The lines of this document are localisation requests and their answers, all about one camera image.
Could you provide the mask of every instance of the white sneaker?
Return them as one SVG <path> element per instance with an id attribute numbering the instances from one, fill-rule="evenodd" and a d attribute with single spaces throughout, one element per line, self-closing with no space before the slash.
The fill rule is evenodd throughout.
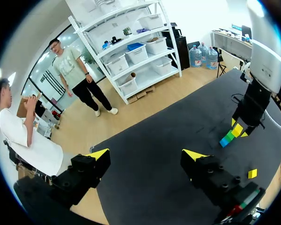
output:
<path id="1" fill-rule="evenodd" d="M 109 113 L 112 113 L 112 114 L 117 114 L 118 113 L 118 109 L 117 108 L 112 108 L 111 110 L 107 111 Z"/>
<path id="2" fill-rule="evenodd" d="M 95 111 L 95 115 L 96 115 L 96 117 L 101 115 L 100 109 L 98 109 L 98 111 Z"/>

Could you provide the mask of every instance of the desk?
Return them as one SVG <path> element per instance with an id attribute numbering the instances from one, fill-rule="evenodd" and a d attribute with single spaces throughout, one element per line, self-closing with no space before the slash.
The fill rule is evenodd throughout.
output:
<path id="1" fill-rule="evenodd" d="M 95 146 L 110 149 L 111 165 L 97 187 L 111 225 L 210 225 L 221 211 L 195 189 L 180 166 L 182 149 L 215 155 L 242 185 L 267 188 L 281 162 L 281 131 L 268 119 L 246 138 L 226 148 L 219 141 L 231 129 L 237 105 L 231 95 L 245 93 L 241 72 L 231 70 L 182 100 Z M 281 124 L 271 101 L 269 114 Z M 258 176 L 247 179 L 249 168 Z"/>
<path id="2" fill-rule="evenodd" d="M 211 32 L 211 36 L 212 46 L 221 48 L 251 61 L 252 45 L 250 43 L 215 30 Z"/>

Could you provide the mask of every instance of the young man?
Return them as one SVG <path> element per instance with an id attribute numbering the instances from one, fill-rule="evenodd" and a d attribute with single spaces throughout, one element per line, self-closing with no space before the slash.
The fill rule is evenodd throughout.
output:
<path id="1" fill-rule="evenodd" d="M 25 120 L 13 115 L 9 108 L 12 96 L 8 79 L 0 80 L 0 129 L 9 146 L 27 163 L 48 176 L 63 173 L 74 156 L 33 129 L 37 98 L 31 96 L 24 107 Z"/>
<path id="2" fill-rule="evenodd" d="M 118 110 L 112 108 L 109 101 L 93 80 L 85 65 L 80 59 L 81 53 L 72 47 L 61 48 L 60 41 L 55 38 L 49 43 L 49 48 L 57 57 L 53 62 L 53 68 L 60 75 L 61 81 L 67 90 L 69 97 L 72 96 L 70 89 L 87 106 L 95 111 L 96 116 L 100 116 L 100 109 L 93 100 L 90 91 L 103 104 L 109 113 L 117 114 Z"/>

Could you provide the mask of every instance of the white t-shirt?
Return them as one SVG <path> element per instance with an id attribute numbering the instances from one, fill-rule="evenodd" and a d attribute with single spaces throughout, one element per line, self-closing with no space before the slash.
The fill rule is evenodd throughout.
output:
<path id="1" fill-rule="evenodd" d="M 76 61 L 80 56 L 81 53 L 78 50 L 68 47 L 53 62 L 55 72 L 63 75 L 70 89 L 85 79 L 85 74 Z"/>
<path id="2" fill-rule="evenodd" d="M 7 108 L 0 112 L 0 129 L 10 147 L 26 162 L 48 176 L 57 174 L 63 159 L 63 151 L 59 145 L 33 129 L 32 144 L 27 147 L 27 129 L 24 121 Z"/>

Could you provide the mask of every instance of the light green t-shirt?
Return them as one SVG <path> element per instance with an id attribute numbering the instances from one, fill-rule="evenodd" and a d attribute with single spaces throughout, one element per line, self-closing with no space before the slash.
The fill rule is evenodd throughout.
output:
<path id="1" fill-rule="evenodd" d="M 85 74 L 76 61 L 80 56 L 81 53 L 78 50 L 68 47 L 53 62 L 56 73 L 63 75 L 70 89 L 85 79 Z"/>

